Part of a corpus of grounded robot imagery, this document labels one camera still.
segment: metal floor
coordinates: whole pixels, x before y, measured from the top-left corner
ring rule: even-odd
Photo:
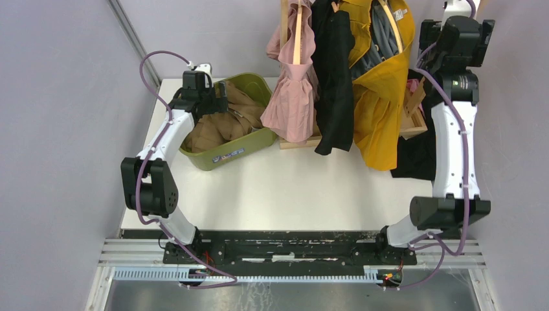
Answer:
[[[428,271],[406,270],[403,284]],[[113,281],[105,310],[480,310],[467,270],[440,271],[409,290],[383,292],[374,284],[244,283],[213,290],[187,290],[176,282]]]

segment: brown cloth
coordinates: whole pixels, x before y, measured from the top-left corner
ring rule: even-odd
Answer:
[[[243,91],[227,81],[229,111],[205,115],[183,142],[185,149],[196,154],[210,150],[263,128],[260,117],[265,107],[260,106]]]

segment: black mounting plate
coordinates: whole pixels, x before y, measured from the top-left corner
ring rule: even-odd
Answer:
[[[398,266],[401,262],[404,265],[417,264],[415,253],[408,249],[378,250],[375,244],[378,233],[206,230],[200,231],[201,250],[198,255],[205,261],[207,251],[217,268],[241,276],[364,275],[363,266]],[[295,259],[288,261],[281,259],[281,255]],[[195,262],[179,246],[167,243],[163,263]]]

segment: gray garment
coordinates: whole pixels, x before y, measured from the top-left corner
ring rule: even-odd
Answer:
[[[398,54],[394,31],[391,28],[389,18],[378,2],[372,3],[370,16],[372,18],[372,24],[370,25],[371,46],[368,52],[351,67],[352,80],[359,78],[383,60]]]

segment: label on basket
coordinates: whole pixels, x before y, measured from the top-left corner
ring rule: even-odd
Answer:
[[[244,153],[244,148],[240,148],[240,149],[235,150],[235,151],[233,151],[233,152],[231,152],[231,153],[229,153],[229,154],[218,155],[217,157],[214,157],[214,158],[212,159],[212,161],[213,161],[214,163],[217,163],[217,162],[220,162],[220,161],[223,161],[223,160],[226,160],[226,159],[230,159],[230,158],[232,158],[232,157],[234,157],[234,156],[237,156],[237,155],[239,155],[239,154],[242,154],[242,153]]]

